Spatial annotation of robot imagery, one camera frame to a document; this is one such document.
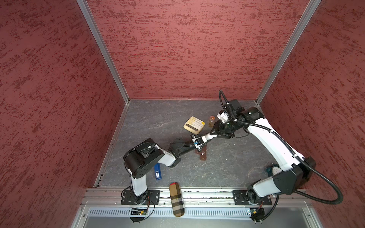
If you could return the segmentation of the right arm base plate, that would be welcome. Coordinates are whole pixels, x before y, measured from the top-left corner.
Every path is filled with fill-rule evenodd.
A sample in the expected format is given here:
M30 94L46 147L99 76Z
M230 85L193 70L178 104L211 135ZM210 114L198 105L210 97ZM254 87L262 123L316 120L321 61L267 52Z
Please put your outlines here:
M270 196L259 197L252 190L233 190L232 195L236 206L272 205Z

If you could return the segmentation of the brown weekly pill organizer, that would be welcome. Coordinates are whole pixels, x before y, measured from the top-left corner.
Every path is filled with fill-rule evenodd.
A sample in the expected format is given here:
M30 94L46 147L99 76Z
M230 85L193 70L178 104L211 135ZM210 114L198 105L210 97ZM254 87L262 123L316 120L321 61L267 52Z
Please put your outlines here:
M201 161L207 160L207 148L206 147L203 147L200 151L197 150L196 153L199 154Z

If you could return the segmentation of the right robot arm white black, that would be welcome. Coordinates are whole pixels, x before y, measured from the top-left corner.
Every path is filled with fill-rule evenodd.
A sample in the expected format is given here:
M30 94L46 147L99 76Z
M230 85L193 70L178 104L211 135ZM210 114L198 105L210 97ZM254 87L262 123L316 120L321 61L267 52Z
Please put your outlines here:
M244 129L255 136L277 162L269 177L248 187L246 201L256 205L269 195L291 195L311 178L316 162L303 157L285 142L257 108L234 109L228 103L217 117L212 131L205 135L207 141L219 137L233 138L237 130Z

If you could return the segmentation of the white pill bottle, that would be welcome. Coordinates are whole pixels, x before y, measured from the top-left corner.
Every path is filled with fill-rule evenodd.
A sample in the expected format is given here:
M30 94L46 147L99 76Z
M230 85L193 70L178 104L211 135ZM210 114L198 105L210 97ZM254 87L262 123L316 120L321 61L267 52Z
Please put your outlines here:
M204 136L202 136L202 139L204 142L210 141L214 138L216 138L217 135L211 135L211 134L205 134Z

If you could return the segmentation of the clear amber pill bottle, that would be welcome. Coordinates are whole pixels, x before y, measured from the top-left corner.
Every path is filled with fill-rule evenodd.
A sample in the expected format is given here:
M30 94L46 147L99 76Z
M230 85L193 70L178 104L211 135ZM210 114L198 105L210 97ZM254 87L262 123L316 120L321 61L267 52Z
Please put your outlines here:
M214 124L215 124L215 116L210 116L208 121L208 126L210 128L213 128Z

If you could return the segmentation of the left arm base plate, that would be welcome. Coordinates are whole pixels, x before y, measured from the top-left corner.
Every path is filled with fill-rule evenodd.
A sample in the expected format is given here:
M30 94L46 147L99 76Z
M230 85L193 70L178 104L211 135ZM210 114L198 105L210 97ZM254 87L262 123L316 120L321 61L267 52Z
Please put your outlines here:
M121 193L121 205L158 205L160 198L159 190L147 190L140 196L136 196L134 192L128 188Z

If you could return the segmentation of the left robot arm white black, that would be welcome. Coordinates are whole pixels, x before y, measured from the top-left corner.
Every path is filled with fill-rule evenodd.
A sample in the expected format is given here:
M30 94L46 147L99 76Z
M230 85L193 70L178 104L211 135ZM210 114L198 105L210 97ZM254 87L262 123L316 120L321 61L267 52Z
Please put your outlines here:
M148 138L139 145L130 149L124 156L124 166L131 178L131 191L137 198L144 198L147 194L146 175L156 164L162 164L173 168L181 161L181 156L193 150L202 151L206 144L214 136L192 135L189 141L181 138L170 143L166 150L158 145L153 139Z

